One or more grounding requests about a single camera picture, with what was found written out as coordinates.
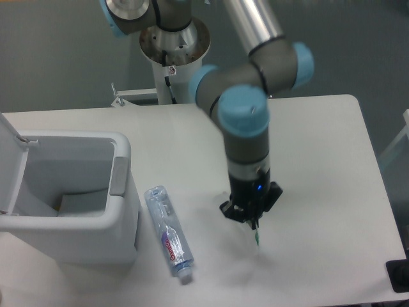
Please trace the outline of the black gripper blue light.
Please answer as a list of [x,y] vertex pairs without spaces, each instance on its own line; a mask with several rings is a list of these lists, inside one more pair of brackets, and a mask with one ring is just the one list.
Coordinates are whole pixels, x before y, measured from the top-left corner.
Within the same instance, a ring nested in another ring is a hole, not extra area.
[[229,174],[230,200],[242,213],[233,214],[237,221],[247,221],[251,230],[259,228],[259,220],[280,198],[283,190],[270,181],[270,172],[258,171],[255,179],[239,179]]

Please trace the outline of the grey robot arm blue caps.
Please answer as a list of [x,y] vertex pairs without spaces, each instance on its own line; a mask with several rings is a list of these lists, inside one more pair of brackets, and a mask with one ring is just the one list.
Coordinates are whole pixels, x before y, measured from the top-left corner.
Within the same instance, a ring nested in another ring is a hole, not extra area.
[[190,1],[101,1],[116,35],[139,34],[150,61],[159,104],[193,103],[222,132],[231,194],[220,210],[257,229],[282,194],[270,180],[268,98],[307,83],[314,59],[289,42],[267,1],[224,1],[247,54],[230,69],[204,65],[210,48],[205,24]]

